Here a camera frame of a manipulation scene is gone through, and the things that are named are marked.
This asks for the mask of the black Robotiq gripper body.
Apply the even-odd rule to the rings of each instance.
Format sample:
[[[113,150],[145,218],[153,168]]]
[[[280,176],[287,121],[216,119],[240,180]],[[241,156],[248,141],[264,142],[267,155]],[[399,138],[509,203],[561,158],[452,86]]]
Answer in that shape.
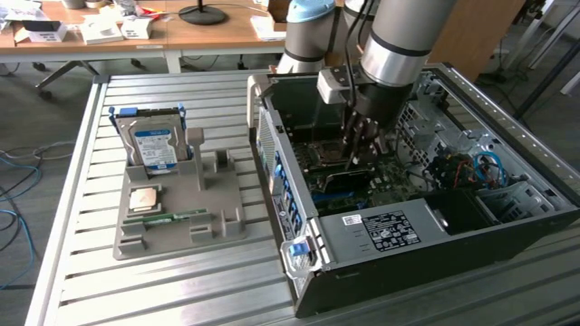
[[[355,127],[371,120],[380,128],[393,128],[412,88],[413,84],[401,87],[379,83],[359,84],[355,87]]]

